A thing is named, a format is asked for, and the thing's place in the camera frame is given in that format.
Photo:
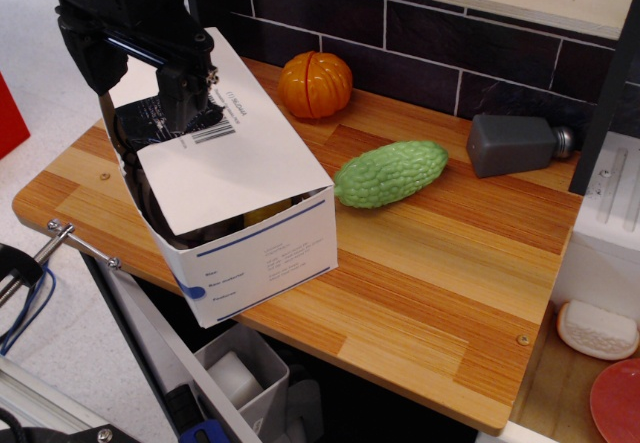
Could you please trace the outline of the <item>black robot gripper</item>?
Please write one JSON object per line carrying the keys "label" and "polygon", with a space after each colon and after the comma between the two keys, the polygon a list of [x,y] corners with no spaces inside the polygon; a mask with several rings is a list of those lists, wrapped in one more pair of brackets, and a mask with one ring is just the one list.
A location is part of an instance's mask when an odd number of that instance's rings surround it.
{"label": "black robot gripper", "polygon": [[159,68],[158,97],[171,132],[189,131],[211,109],[209,92],[218,81],[214,43],[186,0],[58,1],[63,41],[98,96],[120,82],[129,55]]}

